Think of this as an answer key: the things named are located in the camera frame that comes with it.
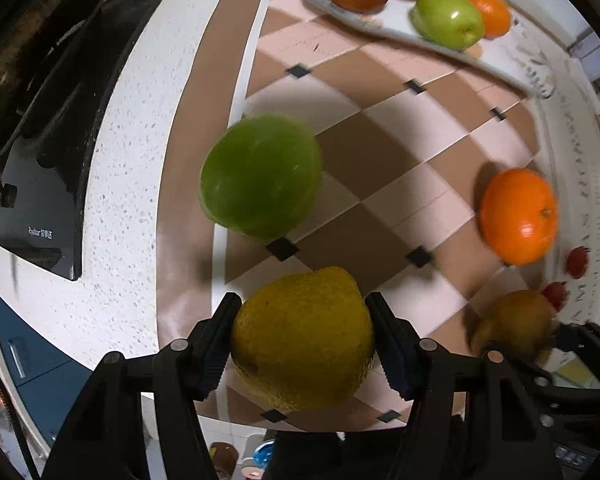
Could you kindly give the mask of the small red tomato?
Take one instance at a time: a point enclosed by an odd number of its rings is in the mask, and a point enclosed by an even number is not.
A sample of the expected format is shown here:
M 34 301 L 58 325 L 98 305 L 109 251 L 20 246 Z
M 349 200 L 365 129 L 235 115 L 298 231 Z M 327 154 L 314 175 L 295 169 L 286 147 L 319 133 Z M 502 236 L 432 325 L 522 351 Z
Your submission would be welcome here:
M 565 307 L 569 292 L 565 282 L 553 282 L 544 287 L 542 295 L 553 306 L 556 312 Z
M 575 280 L 583 278 L 588 270 L 588 248 L 578 246 L 571 249 L 567 256 L 565 269 Z

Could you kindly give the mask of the green apple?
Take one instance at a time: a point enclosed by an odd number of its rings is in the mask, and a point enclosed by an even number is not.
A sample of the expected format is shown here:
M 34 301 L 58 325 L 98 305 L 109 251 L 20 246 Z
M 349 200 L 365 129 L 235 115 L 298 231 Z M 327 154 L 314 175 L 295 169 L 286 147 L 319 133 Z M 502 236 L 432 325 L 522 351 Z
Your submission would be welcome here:
M 408 17 L 420 36 L 455 51 L 486 36 L 480 11 L 469 0 L 416 0 Z
M 282 115 L 245 117 L 204 160 L 200 206 L 220 226 L 268 244 L 308 216 L 322 177 L 321 148 L 304 125 Z

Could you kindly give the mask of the large yellow pear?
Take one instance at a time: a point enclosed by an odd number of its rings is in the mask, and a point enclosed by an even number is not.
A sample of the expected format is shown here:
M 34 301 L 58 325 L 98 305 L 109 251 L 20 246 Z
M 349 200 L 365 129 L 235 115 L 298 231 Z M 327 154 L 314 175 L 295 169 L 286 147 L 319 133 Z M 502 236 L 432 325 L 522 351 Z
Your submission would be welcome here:
M 339 266 L 261 287 L 233 324 L 238 376 L 279 411 L 348 400 L 370 372 L 374 353 L 370 312 L 353 276 Z

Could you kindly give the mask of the checkered table mat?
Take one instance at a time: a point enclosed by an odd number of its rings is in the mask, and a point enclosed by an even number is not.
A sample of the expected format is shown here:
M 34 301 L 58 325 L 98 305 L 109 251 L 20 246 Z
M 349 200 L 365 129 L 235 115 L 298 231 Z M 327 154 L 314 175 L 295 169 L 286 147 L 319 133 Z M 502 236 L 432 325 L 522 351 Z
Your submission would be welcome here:
M 600 323 L 600 100 L 583 64 L 533 23 L 553 70 L 549 99 L 526 96 L 441 55 L 370 38 L 304 0 L 219 0 L 171 129 L 157 223 L 157 325 L 166 344 L 208 318 L 226 292 L 248 297 L 288 274 L 346 269 L 382 292 L 422 336 L 467 349 L 469 313 L 512 290 L 588 272 L 560 317 Z M 208 151 L 243 117 L 287 116 L 323 159 L 309 215 L 274 247 L 213 224 L 198 200 Z M 508 266 L 479 234 L 492 176 L 531 168 L 554 186 L 560 235 L 528 266 Z

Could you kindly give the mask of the black induction cooktop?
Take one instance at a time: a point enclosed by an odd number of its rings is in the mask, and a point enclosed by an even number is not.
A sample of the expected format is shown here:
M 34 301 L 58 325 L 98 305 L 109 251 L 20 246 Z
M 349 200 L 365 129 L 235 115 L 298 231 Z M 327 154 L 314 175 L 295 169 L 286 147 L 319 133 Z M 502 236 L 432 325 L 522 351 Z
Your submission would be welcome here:
M 78 0 L 0 125 L 0 246 L 82 271 L 88 173 L 122 68 L 162 0 Z

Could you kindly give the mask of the bright orange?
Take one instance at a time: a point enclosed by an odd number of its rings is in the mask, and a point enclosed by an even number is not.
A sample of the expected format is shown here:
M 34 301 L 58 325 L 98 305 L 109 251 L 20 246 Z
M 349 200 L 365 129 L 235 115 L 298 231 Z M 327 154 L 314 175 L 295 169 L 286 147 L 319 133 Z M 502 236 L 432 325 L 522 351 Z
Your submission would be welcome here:
M 512 27 L 512 14 L 504 0 L 469 0 L 480 11 L 486 38 L 505 36 Z

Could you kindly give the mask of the brown-yellow mottled fruit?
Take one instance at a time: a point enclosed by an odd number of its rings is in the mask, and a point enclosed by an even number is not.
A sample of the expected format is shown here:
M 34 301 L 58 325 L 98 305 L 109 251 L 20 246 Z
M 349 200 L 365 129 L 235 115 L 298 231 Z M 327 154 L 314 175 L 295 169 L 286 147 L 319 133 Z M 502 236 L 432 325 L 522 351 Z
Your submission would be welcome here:
M 550 353 L 555 329 L 552 304 L 539 292 L 515 290 L 482 310 L 469 348 L 481 356 L 494 344 L 516 358 L 534 363 Z

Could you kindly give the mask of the orange tangerine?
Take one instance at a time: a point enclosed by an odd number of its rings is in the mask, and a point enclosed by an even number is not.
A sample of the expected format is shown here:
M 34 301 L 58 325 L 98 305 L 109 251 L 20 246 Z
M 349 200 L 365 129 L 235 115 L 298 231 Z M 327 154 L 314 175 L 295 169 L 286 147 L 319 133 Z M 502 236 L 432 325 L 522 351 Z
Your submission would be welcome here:
M 559 207 L 547 180 L 528 168 L 497 174 L 486 187 L 478 209 L 486 244 L 502 261 L 525 266 L 552 248 L 559 226 Z

